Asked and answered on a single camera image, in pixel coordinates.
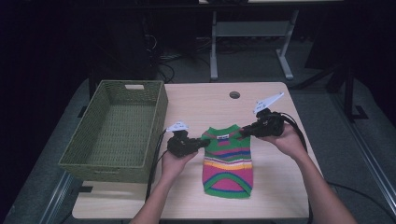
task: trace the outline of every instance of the light wood tabletop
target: light wood tabletop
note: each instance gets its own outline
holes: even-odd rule
[[[190,126],[189,137],[201,137],[209,127],[243,127],[256,121],[253,113],[257,101],[280,92],[285,94],[272,111],[291,115],[305,134],[294,103],[285,84],[280,82],[166,84],[169,104],[164,128],[182,120]],[[231,91],[240,98],[232,99]],[[166,133],[160,154],[172,137]],[[306,138],[308,153],[318,166]],[[303,179],[296,163],[273,145],[255,137],[250,140],[253,162],[253,190],[247,199],[225,199],[204,193],[202,171],[204,149],[187,165],[169,192],[164,219],[232,219],[232,218],[298,218],[308,217],[308,200]],[[156,172],[161,174],[161,165]],[[85,181],[91,192],[78,195],[75,218],[132,218],[144,204],[145,184]]]

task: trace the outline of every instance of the round hole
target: round hole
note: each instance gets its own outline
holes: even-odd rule
[[[239,92],[237,91],[232,91],[230,92],[230,97],[233,99],[238,99],[239,97],[241,97],[241,94],[239,94]]]

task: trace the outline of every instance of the forearm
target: forearm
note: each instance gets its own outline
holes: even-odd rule
[[[308,155],[296,160],[317,223],[356,223]]]
[[[148,200],[132,219],[131,224],[158,224],[173,180],[161,178]]]

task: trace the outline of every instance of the metal stand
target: metal stand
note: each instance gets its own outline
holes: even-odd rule
[[[292,80],[293,74],[286,60],[294,25],[299,11],[294,10],[289,21],[217,21],[217,12],[213,12],[212,50],[210,52],[210,79],[217,80],[218,62],[216,57],[216,37],[218,36],[284,36],[285,42],[281,49],[276,50],[286,79]]]
[[[358,114],[353,114],[353,72],[351,68],[348,68],[346,74],[346,88],[345,88],[345,101],[344,101],[344,112],[350,122],[354,123],[355,119],[368,119],[366,113],[360,105],[356,105],[355,108],[358,110]]]

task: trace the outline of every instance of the table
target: table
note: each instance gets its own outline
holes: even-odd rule
[[[281,3],[281,2],[324,2],[323,0],[310,1],[274,1],[274,0],[249,0],[250,4],[258,3]],[[200,4],[207,3],[206,0],[200,0]],[[286,51],[290,43],[291,35],[293,34],[294,26],[297,21],[299,10],[295,9],[289,20],[283,21],[217,21],[216,11],[213,12],[212,21],[212,46],[210,51],[210,79],[217,80],[218,76],[218,62],[216,55],[216,37],[218,36],[283,36],[284,43],[280,49],[276,50],[276,57],[282,67],[285,78],[293,79],[293,73],[286,59]]]
[[[240,127],[256,121],[253,108],[258,100],[285,94],[270,106],[272,111],[291,115],[305,134],[285,84],[280,82],[166,84],[169,98],[165,127],[184,121],[189,137],[200,137],[209,127]],[[231,91],[240,98],[232,99]],[[160,154],[166,149],[166,133]],[[308,139],[308,153],[318,166]],[[248,199],[222,199],[204,193],[202,169],[204,150],[187,165],[169,192],[163,219],[298,218],[308,217],[308,201],[296,163],[273,145],[251,138],[254,185]],[[156,180],[161,173],[157,168]],[[132,218],[144,204],[147,185],[84,181],[91,192],[80,192],[73,209],[75,218]]]

